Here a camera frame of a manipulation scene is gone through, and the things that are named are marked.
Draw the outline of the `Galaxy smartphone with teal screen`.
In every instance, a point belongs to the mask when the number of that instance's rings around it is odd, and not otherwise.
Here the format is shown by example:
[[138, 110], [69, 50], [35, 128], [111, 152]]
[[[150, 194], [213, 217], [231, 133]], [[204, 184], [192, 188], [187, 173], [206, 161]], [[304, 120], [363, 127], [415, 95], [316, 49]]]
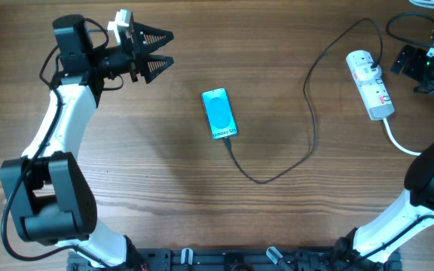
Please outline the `Galaxy smartphone with teal screen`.
[[238, 134], [238, 128], [225, 88], [209, 90], [201, 94], [211, 136], [219, 140]]

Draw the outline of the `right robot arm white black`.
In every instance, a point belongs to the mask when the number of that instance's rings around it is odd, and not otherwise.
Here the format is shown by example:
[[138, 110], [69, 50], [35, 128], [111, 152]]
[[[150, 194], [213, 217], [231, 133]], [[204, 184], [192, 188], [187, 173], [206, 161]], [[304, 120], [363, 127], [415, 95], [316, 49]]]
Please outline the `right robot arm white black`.
[[397, 270], [398, 248], [434, 225], [434, 142], [410, 165], [399, 198], [336, 243], [330, 270]]

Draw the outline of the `white power strip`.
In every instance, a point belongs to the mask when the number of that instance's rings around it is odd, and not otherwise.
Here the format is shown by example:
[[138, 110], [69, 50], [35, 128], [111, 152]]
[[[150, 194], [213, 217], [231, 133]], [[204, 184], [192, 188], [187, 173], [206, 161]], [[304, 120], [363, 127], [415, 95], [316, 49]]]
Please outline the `white power strip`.
[[[349, 53], [346, 57], [346, 62], [350, 73], [355, 67], [361, 65], [370, 65], [372, 67], [374, 65], [371, 54], [365, 50], [356, 50]], [[371, 120], [383, 120], [395, 111], [390, 95], [381, 77], [373, 84], [356, 85], [356, 87]]]

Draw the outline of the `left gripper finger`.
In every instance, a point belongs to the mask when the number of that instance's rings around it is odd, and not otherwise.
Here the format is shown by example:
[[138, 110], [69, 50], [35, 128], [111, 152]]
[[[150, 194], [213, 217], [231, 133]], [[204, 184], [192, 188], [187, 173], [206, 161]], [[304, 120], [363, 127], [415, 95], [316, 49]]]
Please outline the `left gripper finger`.
[[149, 54], [142, 59], [140, 74], [150, 84], [158, 75], [168, 69], [174, 60], [171, 56]]
[[174, 39], [171, 31], [133, 23], [133, 46], [141, 55], [149, 55]]

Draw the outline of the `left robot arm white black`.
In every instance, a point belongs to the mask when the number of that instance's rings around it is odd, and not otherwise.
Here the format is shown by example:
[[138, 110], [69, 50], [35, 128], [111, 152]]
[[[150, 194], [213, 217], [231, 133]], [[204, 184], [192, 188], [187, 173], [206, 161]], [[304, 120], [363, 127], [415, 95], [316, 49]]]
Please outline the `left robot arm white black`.
[[84, 131], [105, 91], [105, 81], [129, 75], [152, 82], [173, 64], [158, 50], [173, 33], [133, 19], [120, 10], [101, 32], [116, 45], [94, 46], [90, 19], [70, 14], [53, 21], [56, 46], [49, 54], [55, 71], [47, 81], [50, 104], [31, 144], [0, 168], [6, 198], [0, 234], [14, 254], [8, 224], [24, 242], [48, 247], [49, 255], [70, 250], [70, 268], [147, 270], [131, 240], [97, 217], [95, 197], [77, 163]]

